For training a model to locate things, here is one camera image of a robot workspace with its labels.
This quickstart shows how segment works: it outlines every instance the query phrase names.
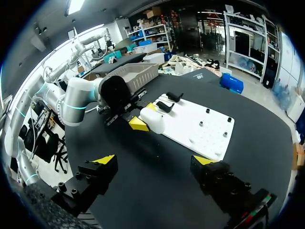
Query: gray plastic crate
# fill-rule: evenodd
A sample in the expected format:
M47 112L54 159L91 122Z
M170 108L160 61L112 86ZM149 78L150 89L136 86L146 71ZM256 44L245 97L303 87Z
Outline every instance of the gray plastic crate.
M134 93L159 75L158 64L128 63L112 71L107 76L111 75L122 77L130 91Z

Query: black tabletop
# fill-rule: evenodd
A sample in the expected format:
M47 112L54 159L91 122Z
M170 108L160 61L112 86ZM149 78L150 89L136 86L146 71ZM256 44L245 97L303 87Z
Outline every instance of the black tabletop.
M239 94L211 83L159 75L145 87L143 100L171 91L235 119L224 161L252 193L265 188L278 199L270 220L283 204L292 166L289 127L275 114ZM90 210L105 229L223 228L229 220L211 196L204 196L190 172L193 151L163 135L133 131L123 120L106 127L97 112L79 127L66 127L73 172L83 160L116 154L119 170L104 196Z
M115 63L103 63L99 65L98 67L92 69L91 73L110 73L125 64L138 63L142 61L145 55L146 53L122 56L121 58L117 59L117 62Z

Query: black bolt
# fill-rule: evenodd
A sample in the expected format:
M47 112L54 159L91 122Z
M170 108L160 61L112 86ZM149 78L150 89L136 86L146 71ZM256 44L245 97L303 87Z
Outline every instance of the black bolt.
M251 189L251 184L250 184L250 183L245 183L244 186L245 186L248 190Z
M232 194L232 195L236 195L236 194L237 194L237 190L236 190L236 189L233 189L233 190L231 191L231 194Z
M81 173L80 173L80 172L76 172L76 173L75 173L75 177L76 177L76 179L81 178Z
M92 179L91 175L87 175L87 176L86 176L86 179L87 179L88 182L90 182L91 179Z
M67 187L66 187L65 183L63 183L63 182L58 183L58 188L61 192L67 191Z
M73 198L78 198L80 196L80 192L75 188L71 190L71 194Z

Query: ceiling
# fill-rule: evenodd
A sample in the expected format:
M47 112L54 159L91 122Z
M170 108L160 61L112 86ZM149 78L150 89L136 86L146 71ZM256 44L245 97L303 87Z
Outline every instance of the ceiling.
M146 2L154 1L85 0L80 11L68 16L65 16L68 0L45 1L20 32L4 62L2 78L4 96L15 94L36 64L53 48L67 40L67 32L74 26L78 32L82 32L96 25L110 23L120 16L130 14ZM37 25L41 29L47 27L47 30L39 36L47 47L43 52L36 49L30 42L31 38L38 34L38 30L35 30Z

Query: white pegboard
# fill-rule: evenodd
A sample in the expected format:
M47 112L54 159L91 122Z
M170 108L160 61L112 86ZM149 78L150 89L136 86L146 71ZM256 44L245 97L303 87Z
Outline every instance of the white pegboard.
M156 105L158 101L168 106L175 102L162 94L153 103L157 112L164 118L163 135L208 159L223 160L233 132L234 119L232 117L231 122L228 122L229 116L212 109L207 113L207 107L184 99L175 103L170 113L166 113L158 108Z

